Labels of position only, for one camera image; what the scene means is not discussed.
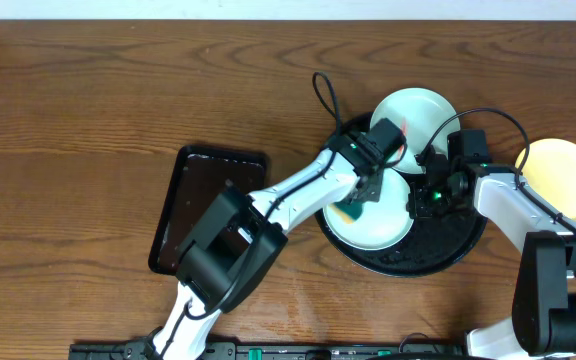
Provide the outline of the green yellow sponge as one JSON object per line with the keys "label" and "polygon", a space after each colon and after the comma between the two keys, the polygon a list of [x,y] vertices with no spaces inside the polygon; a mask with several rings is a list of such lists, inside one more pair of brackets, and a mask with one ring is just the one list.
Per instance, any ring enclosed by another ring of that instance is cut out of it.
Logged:
{"label": "green yellow sponge", "polygon": [[336,202],[333,204],[338,216],[348,224],[356,222],[363,214],[364,203],[360,201]]}

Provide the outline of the yellow plate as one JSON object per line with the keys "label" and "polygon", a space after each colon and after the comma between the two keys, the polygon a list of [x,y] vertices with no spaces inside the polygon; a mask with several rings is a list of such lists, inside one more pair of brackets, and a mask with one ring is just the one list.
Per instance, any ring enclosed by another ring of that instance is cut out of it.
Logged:
{"label": "yellow plate", "polygon": [[534,191],[576,221],[575,143],[557,138],[531,143],[522,173]]}

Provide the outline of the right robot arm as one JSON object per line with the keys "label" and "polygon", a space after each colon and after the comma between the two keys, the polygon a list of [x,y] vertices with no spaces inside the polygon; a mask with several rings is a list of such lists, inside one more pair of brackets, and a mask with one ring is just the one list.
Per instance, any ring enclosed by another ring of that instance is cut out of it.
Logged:
{"label": "right robot arm", "polygon": [[470,331],[467,355],[576,356],[576,222],[534,192],[512,165],[432,150],[415,160],[427,181],[410,196],[413,215],[475,212],[494,223],[521,253],[510,318]]}

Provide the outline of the light green plate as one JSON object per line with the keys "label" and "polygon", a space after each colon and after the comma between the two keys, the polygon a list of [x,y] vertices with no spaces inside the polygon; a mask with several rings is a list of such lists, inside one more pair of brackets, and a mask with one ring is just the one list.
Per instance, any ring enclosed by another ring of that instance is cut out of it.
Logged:
{"label": "light green plate", "polygon": [[324,219],[341,242],[367,251],[382,250],[402,240],[414,220],[406,205],[410,186],[395,170],[384,171],[380,199],[365,202],[354,219],[336,205],[323,209]]}
{"label": "light green plate", "polygon": [[417,175],[423,174],[425,168],[417,164],[415,156],[421,153],[435,131],[455,114],[455,109],[440,94],[425,88],[405,88],[379,103],[372,114],[370,127],[386,118],[402,130],[408,149],[394,168]]}

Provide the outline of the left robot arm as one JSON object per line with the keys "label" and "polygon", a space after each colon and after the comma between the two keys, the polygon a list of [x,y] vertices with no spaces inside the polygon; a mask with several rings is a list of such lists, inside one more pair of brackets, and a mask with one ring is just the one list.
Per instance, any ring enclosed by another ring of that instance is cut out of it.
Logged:
{"label": "left robot arm", "polygon": [[177,280],[172,312],[151,339],[153,358],[198,358],[217,318],[257,288],[288,233],[327,205],[377,200],[381,172],[404,146],[334,136],[310,165],[271,187],[261,154],[183,147],[148,258],[151,271]]}

